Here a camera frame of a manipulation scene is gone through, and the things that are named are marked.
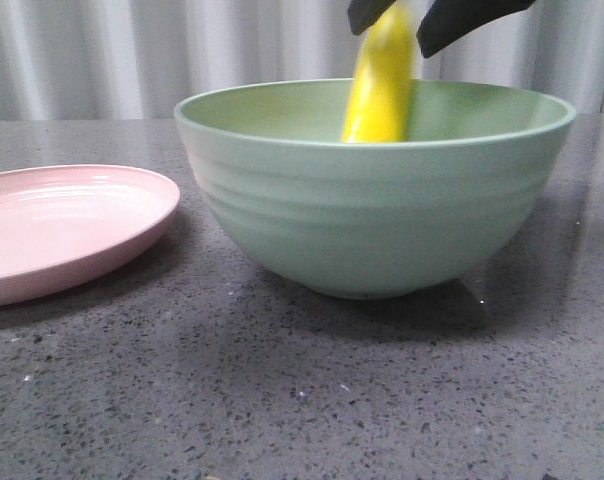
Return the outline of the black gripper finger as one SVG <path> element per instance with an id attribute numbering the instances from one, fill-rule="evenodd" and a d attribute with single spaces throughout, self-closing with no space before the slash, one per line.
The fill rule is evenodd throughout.
<path id="1" fill-rule="evenodd" d="M 530 8 L 534 0 L 437 0 L 417 30 L 421 55 L 431 58 L 470 32 Z"/>
<path id="2" fill-rule="evenodd" d="M 347 8 L 350 31 L 361 35 L 374 25 L 395 0 L 351 0 Z"/>

